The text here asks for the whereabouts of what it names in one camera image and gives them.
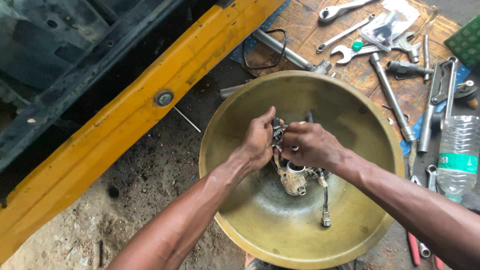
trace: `large metal basin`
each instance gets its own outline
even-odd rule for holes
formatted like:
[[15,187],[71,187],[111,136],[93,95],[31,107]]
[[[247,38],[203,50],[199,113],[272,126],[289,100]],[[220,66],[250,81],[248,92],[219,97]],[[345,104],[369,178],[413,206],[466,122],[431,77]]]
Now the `large metal basin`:
[[[283,71],[249,82],[218,108],[200,150],[201,177],[240,145],[250,120],[271,105],[287,123],[303,121],[315,109],[314,121],[345,147],[404,176],[397,137],[368,98],[329,76]],[[393,218],[343,179],[332,175],[327,182],[330,228],[321,226],[324,195],[318,182],[309,182],[305,196],[291,196],[271,164],[248,175],[215,220],[242,249],[281,267],[324,269],[349,262],[370,250]]]

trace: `yellow metal frame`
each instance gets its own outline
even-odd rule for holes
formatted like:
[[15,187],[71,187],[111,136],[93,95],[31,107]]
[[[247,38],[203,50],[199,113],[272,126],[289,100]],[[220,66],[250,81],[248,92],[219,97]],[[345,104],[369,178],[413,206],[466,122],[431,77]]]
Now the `yellow metal frame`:
[[[130,86],[31,172],[0,209],[0,265],[41,226],[66,209],[120,155],[162,119],[210,69],[284,0],[215,5]],[[173,102],[153,99],[170,90]]]

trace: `metal pin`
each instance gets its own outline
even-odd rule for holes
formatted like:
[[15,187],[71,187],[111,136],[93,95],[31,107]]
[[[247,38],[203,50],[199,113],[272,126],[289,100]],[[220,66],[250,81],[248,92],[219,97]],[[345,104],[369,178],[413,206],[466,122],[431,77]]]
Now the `metal pin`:
[[188,119],[185,114],[181,113],[181,111],[179,111],[179,109],[177,109],[177,107],[173,106],[173,108],[179,112],[179,114],[181,114],[198,132],[202,132],[194,123],[192,123],[190,121],[190,119]]

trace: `metal engine part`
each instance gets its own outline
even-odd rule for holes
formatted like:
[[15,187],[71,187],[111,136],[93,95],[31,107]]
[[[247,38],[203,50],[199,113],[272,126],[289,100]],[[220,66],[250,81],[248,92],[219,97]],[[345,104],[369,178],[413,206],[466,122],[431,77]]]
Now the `metal engine part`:
[[306,168],[303,166],[296,166],[291,161],[280,160],[278,155],[274,155],[275,165],[278,168],[278,174],[285,191],[294,196],[303,196],[307,194],[307,180],[305,179]]

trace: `plastic bag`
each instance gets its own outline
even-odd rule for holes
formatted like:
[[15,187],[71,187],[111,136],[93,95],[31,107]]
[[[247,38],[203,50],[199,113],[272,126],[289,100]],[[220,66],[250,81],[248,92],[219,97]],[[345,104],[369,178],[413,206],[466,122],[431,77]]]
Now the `plastic bag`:
[[383,50],[391,51],[393,40],[409,28],[420,13],[404,0],[385,0],[382,5],[391,12],[378,15],[360,30],[360,35]]

